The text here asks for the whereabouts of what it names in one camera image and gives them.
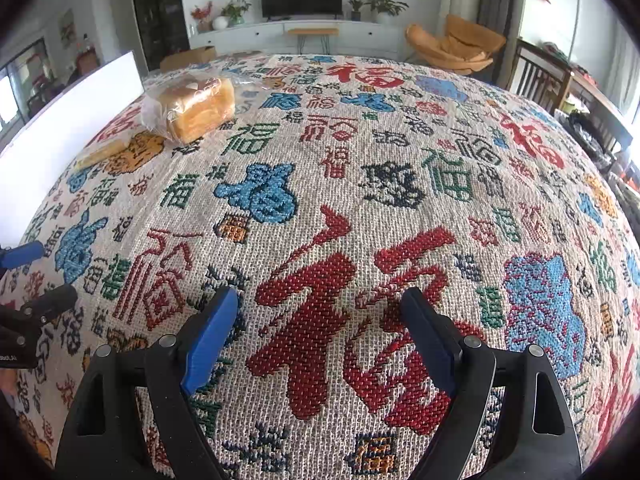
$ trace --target cardboard box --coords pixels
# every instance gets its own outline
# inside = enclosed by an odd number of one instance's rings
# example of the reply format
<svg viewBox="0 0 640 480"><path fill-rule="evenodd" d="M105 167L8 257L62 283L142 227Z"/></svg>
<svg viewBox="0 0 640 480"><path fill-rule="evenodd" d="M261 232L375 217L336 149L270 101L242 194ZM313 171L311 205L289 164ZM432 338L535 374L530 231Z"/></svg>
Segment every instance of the cardboard box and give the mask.
<svg viewBox="0 0 640 480"><path fill-rule="evenodd" d="M213 46L201 46L186 52L171 54L160 62L160 72L170 72L177 68L186 68L192 63L206 63L216 58L216 48Z"/></svg>

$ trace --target orange chair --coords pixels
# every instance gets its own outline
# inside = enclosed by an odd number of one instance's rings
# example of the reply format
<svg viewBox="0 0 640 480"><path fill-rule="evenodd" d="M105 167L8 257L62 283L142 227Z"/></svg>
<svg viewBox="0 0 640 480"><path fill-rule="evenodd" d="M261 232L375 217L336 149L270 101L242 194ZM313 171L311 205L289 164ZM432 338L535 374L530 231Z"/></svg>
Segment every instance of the orange chair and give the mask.
<svg viewBox="0 0 640 480"><path fill-rule="evenodd" d="M412 23L404 36L407 43L431 66L469 75L491 65L491 54L500 50L506 38L477 23L447 15L444 38L436 38Z"/></svg>

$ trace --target tablecloth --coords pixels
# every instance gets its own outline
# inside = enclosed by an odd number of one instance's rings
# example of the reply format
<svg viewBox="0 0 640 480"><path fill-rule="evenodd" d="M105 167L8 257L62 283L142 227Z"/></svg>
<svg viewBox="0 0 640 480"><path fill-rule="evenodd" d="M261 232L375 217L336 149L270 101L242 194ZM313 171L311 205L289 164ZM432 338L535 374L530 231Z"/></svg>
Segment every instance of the tablecloth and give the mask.
<svg viewBox="0 0 640 480"><path fill-rule="evenodd" d="M41 455L54 462L97 346L175 333L223 285L240 311L190 402L230 478L408 477L449 402L399 317L412 285L465 334L545 348L584 463L598 454L640 384L640 253L559 124L499 88L388 60L193 67L221 69L271 89L242 91L236 118L187 146L146 131L133 103L100 133L133 130L132 144L60 176L24 236L45 256L0 285L15 306L62 283L79 294L18 377L16 409ZM137 396L154 466L170 474Z"/></svg>

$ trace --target white cabinet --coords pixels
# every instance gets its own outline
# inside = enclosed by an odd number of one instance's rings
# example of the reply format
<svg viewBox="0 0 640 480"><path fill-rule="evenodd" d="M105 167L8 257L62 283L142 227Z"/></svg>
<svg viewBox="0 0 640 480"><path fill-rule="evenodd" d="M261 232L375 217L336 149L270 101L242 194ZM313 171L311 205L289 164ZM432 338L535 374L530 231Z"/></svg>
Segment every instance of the white cabinet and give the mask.
<svg viewBox="0 0 640 480"><path fill-rule="evenodd" d="M292 28L337 28L338 36L330 37L332 54L346 56L384 57L402 60L404 31L401 28L367 22L343 20L287 20L251 25L236 25L190 38L191 48L215 46L220 55L242 50L261 50L268 54L295 54L297 37L289 34ZM307 36L305 54L322 52L318 36Z"/></svg>

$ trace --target person's hand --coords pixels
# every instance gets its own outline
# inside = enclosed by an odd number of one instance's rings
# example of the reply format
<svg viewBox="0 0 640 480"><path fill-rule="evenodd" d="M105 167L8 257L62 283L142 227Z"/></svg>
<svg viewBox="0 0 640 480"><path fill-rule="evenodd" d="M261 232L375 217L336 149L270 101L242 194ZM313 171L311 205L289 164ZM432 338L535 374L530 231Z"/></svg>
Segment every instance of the person's hand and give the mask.
<svg viewBox="0 0 640 480"><path fill-rule="evenodd" d="M16 389L17 373L12 368L0 368L0 390L3 392L17 396Z"/></svg>

